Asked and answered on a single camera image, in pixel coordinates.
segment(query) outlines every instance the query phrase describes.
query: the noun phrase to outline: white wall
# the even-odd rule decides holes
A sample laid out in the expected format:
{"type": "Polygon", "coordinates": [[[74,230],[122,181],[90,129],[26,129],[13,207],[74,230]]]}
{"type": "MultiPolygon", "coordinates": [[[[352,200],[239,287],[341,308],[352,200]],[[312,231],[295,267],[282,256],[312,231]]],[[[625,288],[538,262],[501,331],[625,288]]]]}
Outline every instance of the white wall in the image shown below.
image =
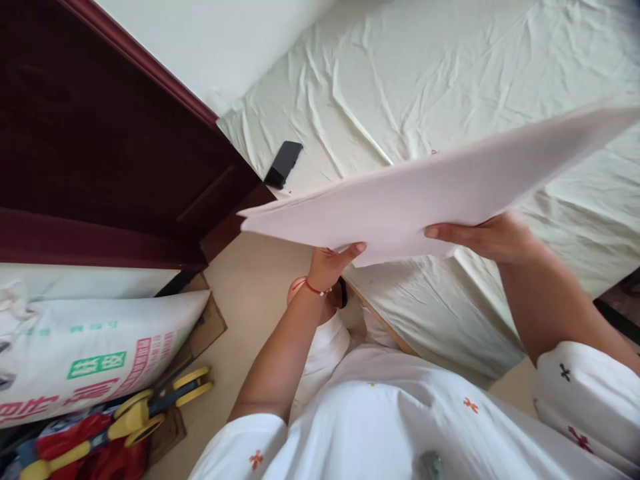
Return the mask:
{"type": "Polygon", "coordinates": [[[30,301],[147,298],[158,293],[178,272],[0,263],[0,288],[22,280],[27,286],[30,301]]]}
{"type": "Polygon", "coordinates": [[[335,0],[96,0],[218,116],[335,0]]]}

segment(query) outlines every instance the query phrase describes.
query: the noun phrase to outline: black phone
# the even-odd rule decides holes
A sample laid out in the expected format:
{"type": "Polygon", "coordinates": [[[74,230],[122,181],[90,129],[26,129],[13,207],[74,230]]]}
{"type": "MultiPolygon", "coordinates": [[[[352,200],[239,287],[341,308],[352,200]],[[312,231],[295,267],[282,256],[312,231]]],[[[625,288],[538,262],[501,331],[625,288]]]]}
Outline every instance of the black phone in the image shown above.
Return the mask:
{"type": "Polygon", "coordinates": [[[288,140],[284,142],[280,150],[278,150],[278,154],[275,156],[269,172],[267,172],[265,183],[270,187],[282,190],[301,151],[301,143],[288,140]]]}

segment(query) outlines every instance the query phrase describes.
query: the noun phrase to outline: white paper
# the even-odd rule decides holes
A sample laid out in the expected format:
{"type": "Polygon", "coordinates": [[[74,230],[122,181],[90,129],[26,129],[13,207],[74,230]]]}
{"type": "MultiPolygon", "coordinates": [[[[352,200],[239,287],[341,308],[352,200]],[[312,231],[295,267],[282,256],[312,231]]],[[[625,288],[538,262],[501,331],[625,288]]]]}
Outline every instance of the white paper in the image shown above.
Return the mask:
{"type": "Polygon", "coordinates": [[[542,187],[640,120],[640,107],[586,107],[426,159],[239,212],[242,230],[337,251],[357,241],[356,267],[455,246],[427,225],[477,225],[542,187]]]}

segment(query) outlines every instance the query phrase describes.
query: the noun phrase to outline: bed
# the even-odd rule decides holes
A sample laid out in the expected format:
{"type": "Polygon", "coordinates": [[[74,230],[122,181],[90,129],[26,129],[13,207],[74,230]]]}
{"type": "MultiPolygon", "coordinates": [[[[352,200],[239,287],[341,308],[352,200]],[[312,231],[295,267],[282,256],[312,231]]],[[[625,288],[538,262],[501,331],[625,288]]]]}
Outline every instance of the bed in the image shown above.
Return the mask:
{"type": "MultiPolygon", "coordinates": [[[[218,126],[262,178],[304,145],[278,197],[614,96],[640,102],[631,0],[343,0],[218,126]]],[[[596,297],[640,265],[636,126],[520,210],[596,297]]],[[[524,356],[497,269],[466,249],[350,269],[407,348],[488,387],[524,356]]]]}

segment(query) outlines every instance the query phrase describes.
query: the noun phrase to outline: fingernail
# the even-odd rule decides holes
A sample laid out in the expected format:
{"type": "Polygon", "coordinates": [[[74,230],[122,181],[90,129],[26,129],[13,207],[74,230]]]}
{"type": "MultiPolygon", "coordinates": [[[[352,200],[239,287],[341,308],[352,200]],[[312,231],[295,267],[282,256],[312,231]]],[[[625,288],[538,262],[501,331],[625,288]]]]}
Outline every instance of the fingernail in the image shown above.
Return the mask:
{"type": "Polygon", "coordinates": [[[425,228],[425,237],[427,238],[438,238],[438,227],[427,227],[425,228]]]}

